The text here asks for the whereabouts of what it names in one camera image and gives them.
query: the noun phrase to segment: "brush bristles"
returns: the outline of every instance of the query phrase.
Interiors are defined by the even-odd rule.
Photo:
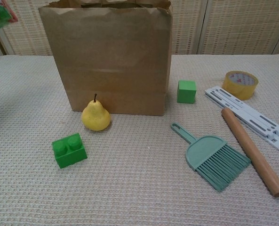
[[[250,159],[228,145],[222,147],[196,170],[217,191],[224,190],[250,164]]]

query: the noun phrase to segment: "textured table cover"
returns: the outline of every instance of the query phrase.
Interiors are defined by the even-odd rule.
[[[279,124],[279,55],[172,57],[162,117],[112,115],[91,132],[70,108],[53,57],[0,57],[0,225],[279,226],[273,198],[250,165],[218,193],[185,161],[170,129],[221,136],[243,153],[204,90],[242,70],[259,79],[246,103]],[[177,82],[195,80],[195,104],[176,102]],[[279,151],[249,129],[279,175]],[[88,159],[59,169],[51,142],[79,132]]]

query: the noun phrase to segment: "green lego brick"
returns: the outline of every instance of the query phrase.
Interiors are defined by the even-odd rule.
[[[56,140],[52,143],[55,159],[60,168],[73,165],[87,158],[79,133]]]
[[[196,82],[180,80],[178,83],[177,102],[193,104],[196,96]]]

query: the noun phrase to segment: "yellow tape roll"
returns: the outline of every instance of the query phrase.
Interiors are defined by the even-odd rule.
[[[257,84],[258,79],[254,75],[231,71],[226,74],[222,88],[240,100],[247,100],[252,96]]]

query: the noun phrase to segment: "tape label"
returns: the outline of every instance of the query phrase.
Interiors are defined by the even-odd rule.
[[[251,78],[248,74],[233,73],[229,75],[229,79],[234,83],[245,86],[253,86],[255,84],[255,80]]]

